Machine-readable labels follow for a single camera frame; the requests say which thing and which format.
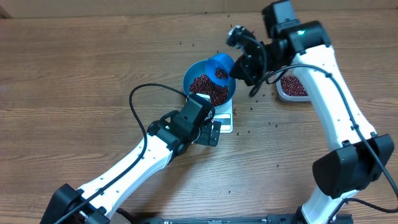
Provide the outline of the blue plastic measuring scoop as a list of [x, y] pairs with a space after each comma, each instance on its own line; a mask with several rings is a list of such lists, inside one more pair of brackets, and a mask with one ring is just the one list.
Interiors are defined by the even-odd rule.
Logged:
[[[225, 86], [229, 82], [229, 72], [233, 68], [234, 60], [226, 53], [218, 53], [205, 62], [205, 72], [212, 82]], [[216, 69], [220, 68], [227, 73], [226, 78], [218, 78]]]

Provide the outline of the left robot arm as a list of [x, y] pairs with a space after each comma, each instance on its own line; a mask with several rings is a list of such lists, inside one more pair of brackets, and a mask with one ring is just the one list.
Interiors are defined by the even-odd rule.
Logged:
[[217, 145], [221, 124], [209, 118], [214, 112], [208, 95], [190, 93], [180, 111], [154, 121], [141, 142], [104, 174], [77, 189], [61, 186], [41, 223], [110, 223], [144, 181], [184, 154], [191, 144]]

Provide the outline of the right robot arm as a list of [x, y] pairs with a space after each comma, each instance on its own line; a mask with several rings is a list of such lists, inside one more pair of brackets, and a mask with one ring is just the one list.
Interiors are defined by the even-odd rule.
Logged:
[[262, 10], [271, 42], [258, 41], [243, 26], [228, 34], [227, 44], [243, 51], [230, 76], [243, 80], [254, 96], [263, 83], [274, 84], [287, 72], [299, 79], [323, 126], [329, 152], [312, 165], [312, 196], [288, 223], [342, 223], [338, 212], [381, 175], [394, 151], [387, 134], [378, 135], [352, 97], [337, 66], [335, 51], [318, 21], [300, 22], [290, 1]]

